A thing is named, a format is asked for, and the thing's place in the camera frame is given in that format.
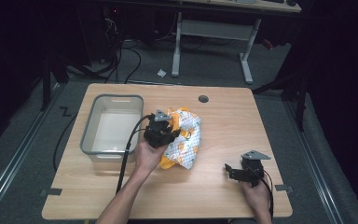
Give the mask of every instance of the patterned fabric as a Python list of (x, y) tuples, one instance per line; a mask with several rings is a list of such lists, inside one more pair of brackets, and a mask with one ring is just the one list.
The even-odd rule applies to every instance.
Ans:
[(172, 130), (181, 129), (181, 133), (168, 145), (161, 158), (160, 166), (168, 169), (173, 165), (180, 164), (186, 169), (191, 169), (200, 148), (201, 119), (187, 108), (179, 108), (169, 112), (172, 116), (170, 124)]

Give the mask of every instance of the table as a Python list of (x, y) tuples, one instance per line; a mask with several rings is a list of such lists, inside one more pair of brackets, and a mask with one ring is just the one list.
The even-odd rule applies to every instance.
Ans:
[[(135, 200), (130, 218), (252, 217), (237, 181), (229, 179), (225, 163), (240, 168), (241, 154), (252, 149), (270, 155), (262, 161), (274, 185), (282, 185), (277, 163), (254, 96), (246, 88), (91, 84), (52, 183), (60, 195), (49, 195), (45, 219), (94, 219), (116, 192), (120, 162), (92, 162), (80, 149), (80, 139), (94, 98), (102, 93), (138, 94), (144, 115), (170, 107), (187, 106), (202, 119), (200, 150), (191, 170), (174, 165), (157, 168)], [(200, 95), (209, 102), (201, 103)], [(127, 164), (124, 182), (133, 171)], [(275, 217), (288, 217), (292, 207), (285, 191), (274, 189)]]
[[(299, 5), (290, 7), (287, 4), (272, 3), (267, 1), (255, 0), (252, 4), (238, 3), (236, 1), (227, 1), (227, 0), (183, 0), (182, 2), (188, 3), (200, 3), (206, 5), (217, 5), (217, 6), (226, 6), (226, 7), (243, 7), (243, 8), (253, 8), (261, 10), (273, 10), (280, 12), (295, 12), (298, 13), (301, 11)], [(194, 21), (194, 20), (182, 20), (182, 13), (178, 13), (178, 20), (176, 25), (176, 43), (175, 50), (173, 53), (172, 60), (172, 75), (174, 77), (179, 76), (180, 70), (180, 57), (181, 57), (181, 35), (198, 35), (198, 36), (208, 36), (208, 37), (217, 37), (225, 39), (235, 39), (247, 41), (246, 48), (243, 53), (240, 53), (240, 62), (242, 67), (242, 72), (245, 77), (245, 82), (248, 84), (253, 83), (252, 74), (248, 64), (248, 57), (252, 49), (252, 45), (255, 42), (255, 37), (260, 26), (261, 19), (257, 18), (255, 24), (253, 25), (238, 25), (238, 24), (227, 24), (220, 22), (210, 22), (210, 21)]]

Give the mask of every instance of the plastic container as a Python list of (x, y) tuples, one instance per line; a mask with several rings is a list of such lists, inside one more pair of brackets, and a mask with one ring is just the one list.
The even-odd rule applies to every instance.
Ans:
[[(139, 95), (97, 96), (80, 142), (81, 150), (92, 161), (122, 161), (131, 132), (143, 111), (144, 100)], [(131, 139), (128, 161), (134, 161), (133, 152), (139, 138), (140, 132)]]

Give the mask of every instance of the gray carpet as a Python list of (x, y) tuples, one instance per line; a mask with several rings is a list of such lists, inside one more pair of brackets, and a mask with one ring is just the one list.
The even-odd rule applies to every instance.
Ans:
[[(173, 46), (161, 46), (161, 44), (167, 45), (169, 42), (159, 42), (153, 48), (139, 44), (133, 49), (141, 55), (142, 61), (130, 81), (254, 89), (275, 78), (287, 50), (290, 49), (290, 46), (283, 46), (267, 50), (263, 46), (255, 45), (249, 58), (255, 83), (250, 86), (244, 83), (237, 55), (241, 52), (243, 43), (233, 42), (217, 46), (215, 42), (220, 41), (219, 44), (226, 42), (211, 41), (214, 42), (202, 45), (194, 40), (184, 42), (179, 77), (170, 75)], [(131, 45), (134, 46), (134, 42), (126, 43), (127, 47)], [(136, 67), (138, 60), (138, 56), (131, 50), (122, 50), (121, 63), (118, 67), (120, 83)], [(157, 76), (159, 69), (166, 71), (167, 76), (163, 78)], [(59, 163), (72, 125), (66, 132), (64, 132), (65, 127), (76, 114), (86, 88), (91, 82), (96, 82), (96, 80), (72, 76), (70, 82), (63, 87), (62, 92), (46, 114), (44, 122), (29, 147), (26, 158), (0, 202), (0, 223), (84, 223), (84, 220), (44, 220), (41, 217), (41, 211), (46, 196), (41, 194), (41, 191), (48, 189), (51, 185), (54, 178), (54, 150), (63, 133), (56, 155), (57, 163)], [(110, 82), (115, 82), (114, 76), (110, 78)], [(301, 141), (296, 126), (293, 124), (293, 117), (288, 111), (290, 104), (282, 102), (277, 93), (279, 92), (268, 91), (255, 96), (283, 182), (293, 189), (288, 195), (294, 213), (290, 217), (275, 218), (274, 223), (332, 223), (324, 209), (323, 201), (303, 152), (304, 143)], [(40, 106), (41, 85), (38, 85), (32, 97), (13, 116), (9, 127), (0, 139), (0, 175), (5, 171), (11, 157), (38, 116)], [(64, 107), (67, 108), (66, 115), (70, 116), (63, 115)], [(304, 125), (305, 132), (302, 134), (305, 135), (319, 167), (325, 174), (327, 185), (335, 198), (342, 221), (358, 223), (356, 196), (351, 191), (351, 186), (345, 175), (342, 174), (324, 139), (323, 131), (316, 119), (309, 98), (307, 99)], [(250, 219), (238, 219), (232, 223), (255, 222)]]

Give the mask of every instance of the dark background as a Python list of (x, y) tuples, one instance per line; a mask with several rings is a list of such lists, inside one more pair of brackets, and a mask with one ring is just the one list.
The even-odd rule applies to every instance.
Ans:
[[(98, 10), (87, 6), (92, 12), (89, 14), (82, 6), (55, 4), (37, 7), (28, 1), (0, 2), (0, 134), (42, 77), (47, 43), (77, 63), (106, 58), (106, 45), (95, 46), (92, 41), (104, 43), (103, 36), (93, 35), (103, 29), (103, 24), (93, 27), (97, 29), (93, 32), (88, 25), (88, 21), (96, 20)], [(325, 137), (358, 196), (358, 1), (300, 4), (303, 14), (328, 15), (332, 20), (299, 26), (295, 21), (288, 25), (266, 19), (256, 41), (267, 39), (275, 46), (293, 44), (277, 78), (293, 73), (310, 76), (308, 92)], [(165, 34), (172, 24), (172, 12), (156, 14), (122, 7), (120, 12), (130, 24), (120, 27), (125, 35), (149, 44), (155, 38), (155, 29)]]

